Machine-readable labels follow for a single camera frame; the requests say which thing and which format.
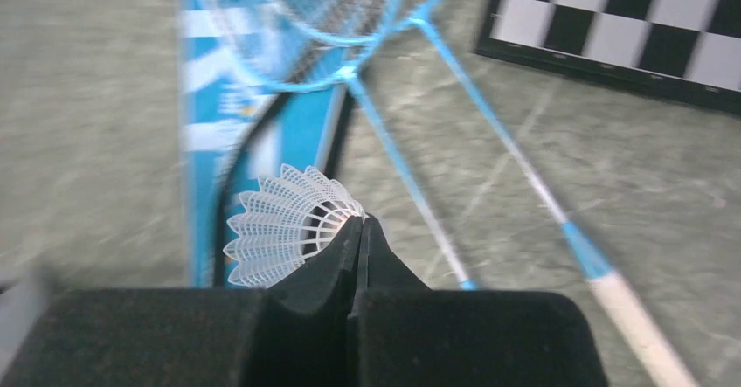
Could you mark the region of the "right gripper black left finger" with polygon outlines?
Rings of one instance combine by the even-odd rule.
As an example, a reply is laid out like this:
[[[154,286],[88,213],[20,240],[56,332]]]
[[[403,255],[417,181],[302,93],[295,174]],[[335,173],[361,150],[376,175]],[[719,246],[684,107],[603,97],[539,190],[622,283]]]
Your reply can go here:
[[[343,386],[361,218],[270,290],[87,289],[60,295],[4,386]]]

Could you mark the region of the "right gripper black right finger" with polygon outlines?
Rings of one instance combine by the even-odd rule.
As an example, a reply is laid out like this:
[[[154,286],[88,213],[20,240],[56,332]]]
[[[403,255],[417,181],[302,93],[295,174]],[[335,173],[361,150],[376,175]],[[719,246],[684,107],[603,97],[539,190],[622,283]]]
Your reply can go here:
[[[605,386],[590,325],[537,290],[434,290],[364,220],[348,319],[353,386]]]

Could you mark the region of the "white shuttlecock table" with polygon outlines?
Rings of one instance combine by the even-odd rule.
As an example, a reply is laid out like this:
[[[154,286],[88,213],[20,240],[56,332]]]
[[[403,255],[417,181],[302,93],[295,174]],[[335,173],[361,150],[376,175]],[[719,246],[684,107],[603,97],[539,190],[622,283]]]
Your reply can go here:
[[[277,284],[328,247],[350,218],[367,217],[341,183],[313,166],[284,163],[239,201],[244,211],[226,220],[237,237],[223,253],[236,263],[227,282],[240,287]]]

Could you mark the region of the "blue racket bag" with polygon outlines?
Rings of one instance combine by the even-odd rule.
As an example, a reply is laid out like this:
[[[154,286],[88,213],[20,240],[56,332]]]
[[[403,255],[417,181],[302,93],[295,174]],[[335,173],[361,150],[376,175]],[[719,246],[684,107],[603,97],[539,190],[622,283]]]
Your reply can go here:
[[[217,181],[246,133],[277,99],[244,84],[229,65],[210,13],[198,0],[178,0],[180,31],[180,149],[190,263],[186,279],[212,284],[213,218]],[[333,176],[340,162],[355,101],[343,86],[290,98],[276,119],[242,152],[232,191],[254,190],[260,176],[284,163],[311,165]]]

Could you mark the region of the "blue racket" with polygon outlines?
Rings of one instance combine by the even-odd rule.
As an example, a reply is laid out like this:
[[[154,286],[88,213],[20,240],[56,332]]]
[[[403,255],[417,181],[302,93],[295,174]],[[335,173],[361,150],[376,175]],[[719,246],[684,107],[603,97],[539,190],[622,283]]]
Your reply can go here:
[[[441,0],[199,0],[206,9],[227,58],[240,79],[255,79],[281,93],[309,93],[344,84],[360,103],[386,154],[399,173],[435,241],[454,270],[460,287],[475,289],[454,244],[435,217],[396,143],[386,130],[360,75],[364,64],[388,38],[415,26],[451,53],[433,27],[431,15]],[[242,19],[269,30],[271,21],[286,23],[301,44],[280,45],[277,61],[265,61],[266,46],[239,30]]]
[[[410,26],[419,28],[446,61],[471,100],[514,157],[531,187],[560,225],[564,238],[568,241],[593,296],[621,332],[625,342],[654,384],[657,386],[696,386],[698,382],[656,325],[627,279],[610,264],[601,250],[567,216],[543,178],[518,146],[515,138],[509,134],[495,110],[445,44],[431,20],[432,11],[439,2],[440,0],[405,0],[405,7],[398,16],[397,30],[402,31]]]

